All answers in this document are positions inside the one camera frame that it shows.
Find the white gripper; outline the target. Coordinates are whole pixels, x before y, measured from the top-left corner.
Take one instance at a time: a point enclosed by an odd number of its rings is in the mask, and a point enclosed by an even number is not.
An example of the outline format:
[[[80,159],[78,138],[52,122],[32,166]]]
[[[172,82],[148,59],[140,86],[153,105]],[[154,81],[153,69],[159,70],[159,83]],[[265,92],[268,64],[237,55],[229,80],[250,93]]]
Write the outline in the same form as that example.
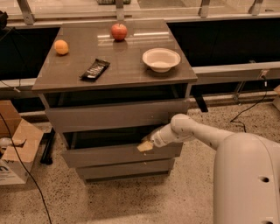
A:
[[[165,125],[153,130],[150,133],[150,141],[143,141],[137,146],[137,149],[141,152],[150,151],[153,149],[153,145],[156,147],[164,147],[170,144],[175,139],[175,132],[170,125]]]

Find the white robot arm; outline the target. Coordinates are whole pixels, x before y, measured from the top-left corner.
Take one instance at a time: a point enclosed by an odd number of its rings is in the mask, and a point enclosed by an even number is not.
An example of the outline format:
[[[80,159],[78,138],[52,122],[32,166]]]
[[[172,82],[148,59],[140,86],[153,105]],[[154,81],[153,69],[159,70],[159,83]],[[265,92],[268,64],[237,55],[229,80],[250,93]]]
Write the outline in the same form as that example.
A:
[[[177,114],[137,146],[140,151],[196,138],[216,150],[213,224],[280,224],[280,144]]]

